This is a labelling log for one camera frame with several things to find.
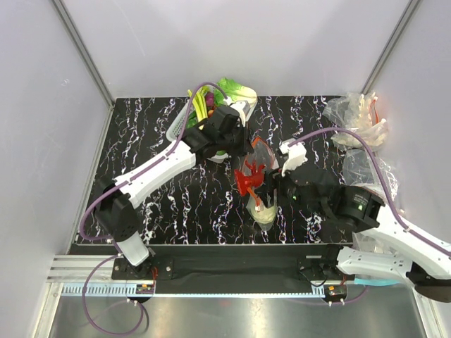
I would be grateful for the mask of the clear zip bag orange zipper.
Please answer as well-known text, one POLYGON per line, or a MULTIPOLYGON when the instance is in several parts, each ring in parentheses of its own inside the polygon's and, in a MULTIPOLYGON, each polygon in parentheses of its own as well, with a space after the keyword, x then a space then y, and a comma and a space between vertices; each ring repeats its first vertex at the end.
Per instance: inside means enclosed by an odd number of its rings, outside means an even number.
POLYGON ((261 231, 268 232, 273 227, 278 210, 268 174, 277 170, 279 165, 275 153, 261 137, 254 139, 252 148, 253 152, 245 156, 240 169, 245 176, 246 208, 261 231))

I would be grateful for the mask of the round green cabbage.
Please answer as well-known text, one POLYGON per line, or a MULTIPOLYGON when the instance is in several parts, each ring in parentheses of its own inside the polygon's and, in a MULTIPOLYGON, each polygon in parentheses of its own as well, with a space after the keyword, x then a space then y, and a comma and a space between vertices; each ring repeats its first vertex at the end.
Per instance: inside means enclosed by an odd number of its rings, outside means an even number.
POLYGON ((276 213, 276 205, 267 208, 265 205, 260 204, 259 206, 253 206, 250 208, 250 214, 253 219, 262 224, 272 223, 276 218, 276 213))

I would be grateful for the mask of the red toy lobster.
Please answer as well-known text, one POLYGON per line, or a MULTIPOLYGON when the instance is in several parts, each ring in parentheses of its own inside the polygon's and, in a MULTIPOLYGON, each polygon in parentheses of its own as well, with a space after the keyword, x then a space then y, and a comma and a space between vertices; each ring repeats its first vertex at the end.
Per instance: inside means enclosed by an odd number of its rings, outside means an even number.
POLYGON ((241 170, 235 169, 235 182, 240 196, 246 194, 253 194, 253 188, 260 187, 264 182, 265 165, 257 165, 256 161, 249 163, 248 160, 244 162, 245 168, 250 170, 250 174, 246 175, 241 170))

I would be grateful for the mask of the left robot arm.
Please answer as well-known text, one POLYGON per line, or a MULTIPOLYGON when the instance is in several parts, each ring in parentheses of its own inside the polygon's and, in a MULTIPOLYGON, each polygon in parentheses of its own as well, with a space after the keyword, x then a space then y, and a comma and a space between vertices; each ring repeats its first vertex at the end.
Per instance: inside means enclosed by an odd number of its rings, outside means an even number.
POLYGON ((112 237, 134 277, 143 279, 152 271, 151 253, 139 234, 137 208, 167 181, 213 158, 219 151, 229 156, 251 153, 248 121, 253 110, 246 101, 219 106, 210 118, 183 130, 180 140, 101 188, 101 201, 94 207, 94 217, 112 237))

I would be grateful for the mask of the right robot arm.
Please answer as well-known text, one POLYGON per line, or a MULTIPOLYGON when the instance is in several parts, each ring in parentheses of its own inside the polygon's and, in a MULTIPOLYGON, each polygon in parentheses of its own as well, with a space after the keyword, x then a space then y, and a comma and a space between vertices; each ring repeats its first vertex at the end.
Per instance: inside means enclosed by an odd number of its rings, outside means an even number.
POLYGON ((325 218, 321 234, 344 230, 377 239, 393 254, 363 252, 328 244, 316 264, 322 275, 368 275, 413 287, 434 301, 450 302, 450 245, 407 222, 380 196, 364 187, 340 184, 325 170, 298 168, 264 175, 256 194, 265 206, 275 202, 308 208, 325 218))

